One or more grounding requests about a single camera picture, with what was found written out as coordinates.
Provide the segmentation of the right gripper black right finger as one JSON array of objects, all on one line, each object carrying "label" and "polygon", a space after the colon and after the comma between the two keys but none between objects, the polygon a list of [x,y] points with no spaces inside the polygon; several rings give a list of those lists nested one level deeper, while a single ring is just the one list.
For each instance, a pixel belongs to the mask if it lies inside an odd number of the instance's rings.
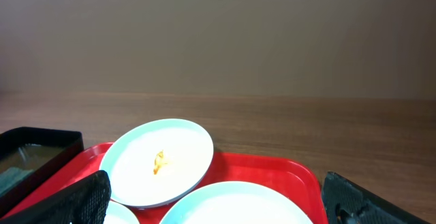
[{"label": "right gripper black right finger", "polygon": [[429,224],[336,172],[327,173],[321,197],[330,224]]}]

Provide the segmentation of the light blue plate with scrap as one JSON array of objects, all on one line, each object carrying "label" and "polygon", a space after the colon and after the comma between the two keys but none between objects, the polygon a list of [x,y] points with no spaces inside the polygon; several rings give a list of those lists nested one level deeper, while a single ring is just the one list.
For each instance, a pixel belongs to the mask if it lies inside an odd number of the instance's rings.
[{"label": "light blue plate with scrap", "polygon": [[138,126],[117,139],[99,168],[110,179],[112,200],[134,208],[169,204],[193,190],[214,155],[213,140],[197,123],[167,118]]}]

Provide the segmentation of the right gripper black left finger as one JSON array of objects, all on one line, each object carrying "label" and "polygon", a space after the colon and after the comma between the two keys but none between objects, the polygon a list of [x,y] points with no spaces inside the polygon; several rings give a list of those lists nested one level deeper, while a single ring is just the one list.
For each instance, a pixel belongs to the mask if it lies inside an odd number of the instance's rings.
[{"label": "right gripper black left finger", "polygon": [[108,174],[99,170],[54,195],[1,219],[1,224],[102,224],[110,196]]}]

